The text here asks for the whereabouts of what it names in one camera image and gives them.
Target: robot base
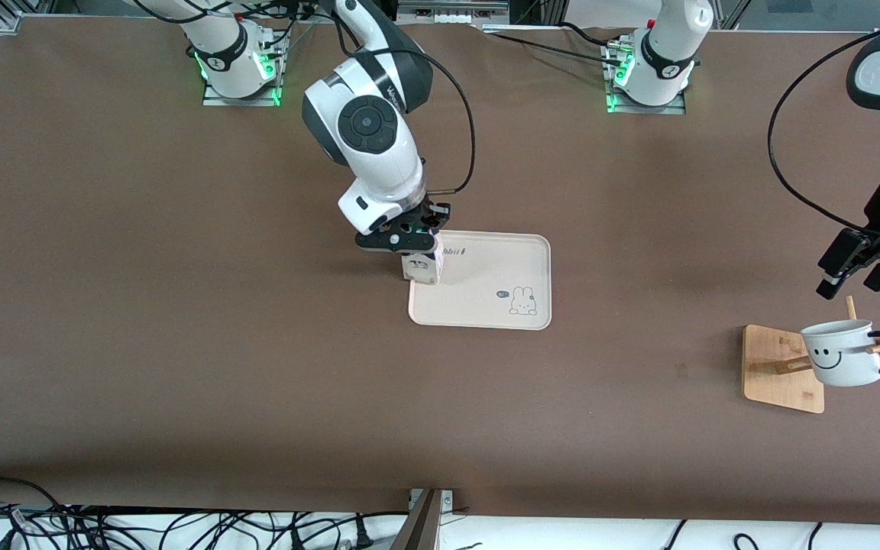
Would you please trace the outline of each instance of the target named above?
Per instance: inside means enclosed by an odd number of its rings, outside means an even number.
[[[202,104],[206,107],[280,107],[280,99],[283,96],[283,76],[287,71],[287,47],[290,45],[290,36],[275,44],[276,55],[273,59],[261,62],[263,70],[273,73],[273,79],[265,83],[255,94],[245,98],[228,98],[219,95],[202,78]]]
[[[631,55],[633,36],[621,35],[611,40],[608,45],[600,46],[600,53],[604,59],[620,60],[622,66],[603,64],[603,89],[607,91],[607,112],[636,112],[645,115],[684,115],[684,93],[678,92],[677,96],[667,105],[640,105],[633,101],[625,91],[615,84],[618,77],[623,76],[622,70],[628,66],[628,56]]]

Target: rabbit illustration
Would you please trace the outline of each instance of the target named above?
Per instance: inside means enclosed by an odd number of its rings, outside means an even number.
[[[531,286],[516,286],[511,293],[511,315],[537,315],[535,310],[535,297],[532,296]]]

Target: table surface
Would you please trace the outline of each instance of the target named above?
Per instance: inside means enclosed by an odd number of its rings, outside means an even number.
[[[814,295],[838,228],[780,188],[765,126],[849,35],[710,34],[687,115],[638,116],[605,112],[592,62],[406,29],[474,106],[449,227],[545,236],[551,326],[413,324],[397,258],[353,246],[352,176],[300,119],[342,58],[330,27],[282,107],[203,108],[178,28],[29,18],[0,37],[0,474],[86,503],[371,510],[435,485],[478,514],[880,522],[880,383],[822,415],[740,389],[744,325],[845,316]],[[791,98],[778,154],[860,219],[880,114],[848,62]],[[431,185],[460,181],[440,74],[408,121]]]

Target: green led light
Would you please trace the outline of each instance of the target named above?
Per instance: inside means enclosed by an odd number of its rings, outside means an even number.
[[[273,70],[268,70],[268,66],[264,65],[264,61],[265,59],[261,58],[259,53],[254,52],[254,63],[256,63],[260,76],[262,78],[270,78],[270,73],[272,73]]]
[[[629,80],[629,73],[633,70],[633,56],[626,56],[625,66],[621,66],[620,70],[617,70],[615,83],[620,86],[626,85],[626,81]]]
[[[206,74],[205,74],[205,67],[202,66],[202,60],[200,60],[199,57],[196,57],[196,63],[199,64],[199,74],[202,74],[202,79],[205,80],[205,81],[208,83],[208,82],[209,82],[209,77],[206,76]]]

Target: wooden board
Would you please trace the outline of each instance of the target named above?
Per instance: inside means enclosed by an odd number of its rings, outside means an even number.
[[[797,333],[748,325],[742,331],[742,394],[760,401],[800,411],[823,412],[823,384],[813,370],[785,375],[755,371],[755,366],[806,355]]]

